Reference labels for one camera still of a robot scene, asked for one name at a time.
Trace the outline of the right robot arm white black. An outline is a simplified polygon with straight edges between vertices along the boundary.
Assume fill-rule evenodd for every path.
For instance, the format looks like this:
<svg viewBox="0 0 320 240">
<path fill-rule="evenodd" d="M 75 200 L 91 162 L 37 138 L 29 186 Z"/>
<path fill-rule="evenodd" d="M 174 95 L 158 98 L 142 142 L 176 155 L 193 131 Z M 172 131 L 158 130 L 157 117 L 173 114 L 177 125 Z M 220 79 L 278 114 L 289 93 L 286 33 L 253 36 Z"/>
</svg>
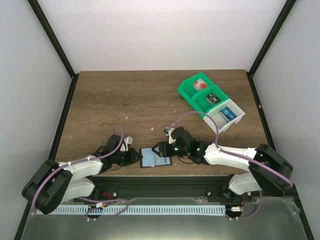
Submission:
<svg viewBox="0 0 320 240">
<path fill-rule="evenodd" d="M 231 175 L 222 188 L 223 198 L 229 202 L 256 191 L 282 197 L 293 187 L 290 181 L 293 166 L 269 145 L 261 143 L 257 148 L 219 146 L 215 142 L 196 140 L 182 126 L 164 132 L 168 141 L 160 141 L 152 147 L 159 157 L 187 157 L 199 165 L 221 165 L 244 171 Z"/>
</svg>

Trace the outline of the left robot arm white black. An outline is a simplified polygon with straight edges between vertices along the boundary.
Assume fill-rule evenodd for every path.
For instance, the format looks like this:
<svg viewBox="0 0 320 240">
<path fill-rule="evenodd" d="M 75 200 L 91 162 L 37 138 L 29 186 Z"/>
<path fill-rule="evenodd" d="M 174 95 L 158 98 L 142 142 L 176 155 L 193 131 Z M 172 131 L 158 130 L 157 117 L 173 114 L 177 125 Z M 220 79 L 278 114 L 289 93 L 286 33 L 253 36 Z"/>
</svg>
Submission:
<svg viewBox="0 0 320 240">
<path fill-rule="evenodd" d="M 133 138 L 113 134 L 104 146 L 87 157 L 71 162 L 46 160 L 22 189 L 22 196 L 41 213 L 53 212 L 61 203 L 86 197 L 97 202 L 102 196 L 94 176 L 113 165 L 126 167 L 142 159 L 132 145 Z"/>
</svg>

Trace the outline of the black card holder wallet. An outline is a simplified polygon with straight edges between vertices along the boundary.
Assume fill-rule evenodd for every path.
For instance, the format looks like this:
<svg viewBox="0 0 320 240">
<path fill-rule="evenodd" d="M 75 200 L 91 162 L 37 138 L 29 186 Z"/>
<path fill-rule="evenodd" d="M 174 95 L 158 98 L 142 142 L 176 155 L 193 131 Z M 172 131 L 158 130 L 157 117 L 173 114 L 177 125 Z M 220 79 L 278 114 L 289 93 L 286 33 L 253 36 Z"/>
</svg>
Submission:
<svg viewBox="0 0 320 240">
<path fill-rule="evenodd" d="M 141 168 L 154 168 L 172 165 L 171 157 L 160 157 L 152 151 L 152 148 L 141 148 L 140 154 L 142 156 L 140 160 Z"/>
</svg>

